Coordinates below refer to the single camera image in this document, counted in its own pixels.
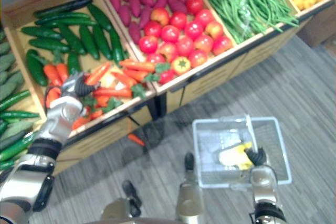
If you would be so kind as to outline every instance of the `cucumber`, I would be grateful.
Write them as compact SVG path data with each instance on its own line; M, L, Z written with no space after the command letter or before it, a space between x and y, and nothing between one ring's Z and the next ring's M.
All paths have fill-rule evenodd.
M0 57L0 72L6 71L14 63L14 54L7 54Z
M10 45L7 41L0 44L0 56L5 55L9 51L10 51Z
M55 19L61 19L61 18L85 18L90 19L90 15L86 13L58 13L51 16L47 16L45 18L39 19L35 21L36 25L42 25L44 23L53 21Z
M26 26L21 29L21 32L40 38L63 39L63 36L60 33L43 26Z
M92 3L88 4L87 8L89 9L90 13L101 27L103 27L106 31L110 31L112 29L110 19L105 15L105 13L101 9L99 9Z
M79 35L80 39L83 42L83 45L86 48L86 51L92 55L93 59L99 60L100 59L99 51L97 49L96 43L88 27L81 25L79 27Z
M72 50L80 55L86 55L86 50L80 39L65 24L59 23L58 28Z
M99 25L93 26L93 38L99 48L99 50L103 53L103 55L108 60L113 60L112 53L110 50L110 46L105 38L103 30Z
M80 9L80 8L88 5L91 2L92 2L92 0L70 1L70 2L66 2L64 4L57 5L57 6L54 6L54 7L38 10L38 11L34 12L33 14L36 18L44 18L46 16L53 15L53 14L56 14L56 13L70 12L72 10Z
M61 52L69 52L70 47L62 42L59 42L55 39L47 39L47 38L37 38L31 39L28 43L34 47L54 51L56 49L60 50Z

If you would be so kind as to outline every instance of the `tomato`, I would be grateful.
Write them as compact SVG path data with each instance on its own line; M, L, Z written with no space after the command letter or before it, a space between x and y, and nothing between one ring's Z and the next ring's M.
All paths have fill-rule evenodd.
M156 38L159 38L161 35L161 26L156 21L149 21L143 28L143 31L146 36L153 35Z
M178 55L188 56L194 49L194 42L188 36L185 36L176 43L176 46Z
M191 54L188 56L188 59L191 62L191 67L196 68L205 63L208 59L208 56L205 51L198 49L192 51Z
M215 17L210 10L203 9L197 13L195 20L199 21L203 27L206 27L211 21L215 21Z
M206 53L211 52L214 40L209 35L200 35L195 39L195 48Z
M201 35L203 32L203 26L198 21L191 21L188 24L186 24L184 28L184 34L191 39L196 39L199 35Z
M174 79L175 73L172 69L164 71L160 74L159 84L165 84Z
M178 76L187 73L191 69L191 63L186 57L177 57L172 62L172 69Z
M144 36L139 40L140 50L145 54L151 54L157 49L158 39L153 35Z
M203 0L187 0L187 11L193 15L196 15L203 8Z
M176 43L179 40L180 30L172 25L164 26L161 30L161 39L166 42Z
M169 21L169 24L177 27L178 29L184 29L186 23L187 16L181 12L174 12Z
M147 55L146 61L151 62L151 63L165 63L166 62L166 60L161 54L156 54L156 53Z

